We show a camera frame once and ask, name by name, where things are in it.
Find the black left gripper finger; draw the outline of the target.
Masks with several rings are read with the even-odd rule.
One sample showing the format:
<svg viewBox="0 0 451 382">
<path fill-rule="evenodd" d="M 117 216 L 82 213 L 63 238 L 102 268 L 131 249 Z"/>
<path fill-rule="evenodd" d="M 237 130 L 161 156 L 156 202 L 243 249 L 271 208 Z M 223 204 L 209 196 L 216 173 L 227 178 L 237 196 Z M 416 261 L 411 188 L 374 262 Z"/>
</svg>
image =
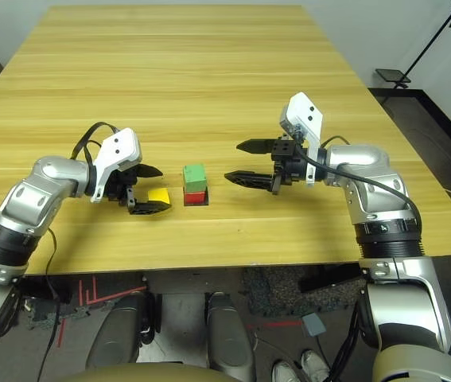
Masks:
<svg viewBox="0 0 451 382">
<path fill-rule="evenodd" d="M 154 166 L 146 164 L 136 165 L 136 176 L 141 178 L 161 177 L 163 173 Z"/>
<path fill-rule="evenodd" d="M 147 201 L 147 202 L 137 202 L 135 201 L 132 205 L 128 206 L 128 211 L 130 215 L 153 215 L 160 212 L 164 212 L 171 207 L 170 203 L 165 203 L 164 201 Z"/>
</svg>

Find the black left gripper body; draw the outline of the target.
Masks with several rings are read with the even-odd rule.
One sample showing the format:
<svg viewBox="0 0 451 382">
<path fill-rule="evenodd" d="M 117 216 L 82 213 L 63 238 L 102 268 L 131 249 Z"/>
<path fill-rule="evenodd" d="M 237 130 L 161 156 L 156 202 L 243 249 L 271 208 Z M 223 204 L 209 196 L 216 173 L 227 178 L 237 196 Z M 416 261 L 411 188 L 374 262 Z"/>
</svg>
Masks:
<svg viewBox="0 0 451 382">
<path fill-rule="evenodd" d="M 137 166 L 128 170 L 111 172 L 104 189 L 104 196 L 109 201 L 117 201 L 120 206 L 134 207 L 133 186 L 137 184 Z"/>
</svg>

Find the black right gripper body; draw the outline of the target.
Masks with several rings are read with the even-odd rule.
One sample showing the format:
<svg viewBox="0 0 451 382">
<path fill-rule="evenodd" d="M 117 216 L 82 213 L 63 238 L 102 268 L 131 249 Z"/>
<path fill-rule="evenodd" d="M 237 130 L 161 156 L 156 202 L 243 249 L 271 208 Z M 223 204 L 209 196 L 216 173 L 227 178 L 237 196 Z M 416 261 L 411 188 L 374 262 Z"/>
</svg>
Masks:
<svg viewBox="0 0 451 382">
<path fill-rule="evenodd" d="M 274 174 L 272 185 L 292 185 L 295 181 L 305 181 L 307 179 L 307 161 L 305 161 L 298 150 L 301 144 L 293 139 L 274 140 L 270 153 L 274 163 Z"/>
</svg>

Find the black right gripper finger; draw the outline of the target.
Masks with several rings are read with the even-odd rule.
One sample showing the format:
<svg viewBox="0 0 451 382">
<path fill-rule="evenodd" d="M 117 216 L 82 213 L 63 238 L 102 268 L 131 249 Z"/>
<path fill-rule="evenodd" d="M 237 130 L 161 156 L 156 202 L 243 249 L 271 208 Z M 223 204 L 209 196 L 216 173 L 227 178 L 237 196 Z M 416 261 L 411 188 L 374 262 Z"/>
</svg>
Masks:
<svg viewBox="0 0 451 382">
<path fill-rule="evenodd" d="M 270 154 L 275 140 L 267 138 L 251 138 L 239 143 L 236 148 L 250 154 Z"/>
<path fill-rule="evenodd" d="M 256 173 L 246 170 L 236 170 L 225 173 L 224 177 L 233 184 L 250 189 L 266 190 L 274 195 L 279 194 L 281 178 L 274 174 Z"/>
</svg>

